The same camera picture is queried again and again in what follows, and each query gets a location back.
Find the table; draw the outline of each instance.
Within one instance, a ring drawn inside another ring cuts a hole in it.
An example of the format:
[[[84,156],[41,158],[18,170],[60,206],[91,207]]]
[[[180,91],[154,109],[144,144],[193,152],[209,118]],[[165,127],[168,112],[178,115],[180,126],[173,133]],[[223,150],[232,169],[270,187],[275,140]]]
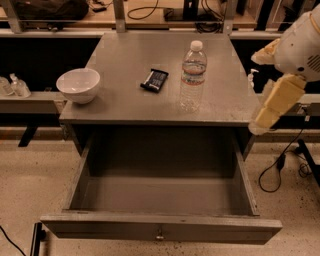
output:
[[[208,68],[200,109],[187,113],[177,104],[181,61],[195,39]],[[103,86],[91,103],[68,102],[60,116],[83,142],[82,160],[64,211],[41,218],[52,232],[265,243],[281,229],[258,218],[241,149],[258,100],[226,35],[109,32],[87,67]],[[159,94],[140,88],[151,68],[169,73]]]

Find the water bottle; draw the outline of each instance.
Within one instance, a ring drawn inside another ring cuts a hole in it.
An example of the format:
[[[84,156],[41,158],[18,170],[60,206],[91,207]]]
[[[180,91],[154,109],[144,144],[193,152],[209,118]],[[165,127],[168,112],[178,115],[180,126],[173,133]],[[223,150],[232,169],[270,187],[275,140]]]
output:
[[[192,41],[190,50],[183,58],[180,106],[188,112],[196,111],[201,103],[207,68],[207,57],[202,48],[203,44],[201,41]]]

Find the plastic bottle cap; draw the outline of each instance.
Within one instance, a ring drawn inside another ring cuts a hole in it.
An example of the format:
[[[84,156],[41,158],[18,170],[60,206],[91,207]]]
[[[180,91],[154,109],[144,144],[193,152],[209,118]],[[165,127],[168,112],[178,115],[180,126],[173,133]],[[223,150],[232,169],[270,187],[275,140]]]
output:
[[[202,47],[203,47],[203,44],[201,41],[192,41],[191,42],[191,46],[190,46],[190,49],[192,51],[195,51],[195,52],[198,52],[198,51],[201,51],[202,50]]]

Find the white container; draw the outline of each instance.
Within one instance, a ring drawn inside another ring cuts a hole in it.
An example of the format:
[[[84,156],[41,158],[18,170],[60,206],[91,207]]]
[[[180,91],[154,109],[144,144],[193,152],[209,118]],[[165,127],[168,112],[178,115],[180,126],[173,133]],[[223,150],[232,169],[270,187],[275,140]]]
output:
[[[70,101],[86,104],[94,99],[100,88],[100,75],[89,68],[78,68],[61,75],[58,90]]]
[[[190,50],[183,58],[180,106],[188,112],[196,111],[201,103],[204,75],[207,68],[207,57],[202,48],[201,41],[192,41]]]

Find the open drawer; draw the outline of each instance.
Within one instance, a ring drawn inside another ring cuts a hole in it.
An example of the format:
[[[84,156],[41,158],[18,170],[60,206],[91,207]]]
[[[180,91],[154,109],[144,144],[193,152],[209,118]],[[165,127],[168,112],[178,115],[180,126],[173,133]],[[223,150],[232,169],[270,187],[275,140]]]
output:
[[[41,221],[60,238],[263,244],[282,225],[258,215],[233,128],[101,126]]]

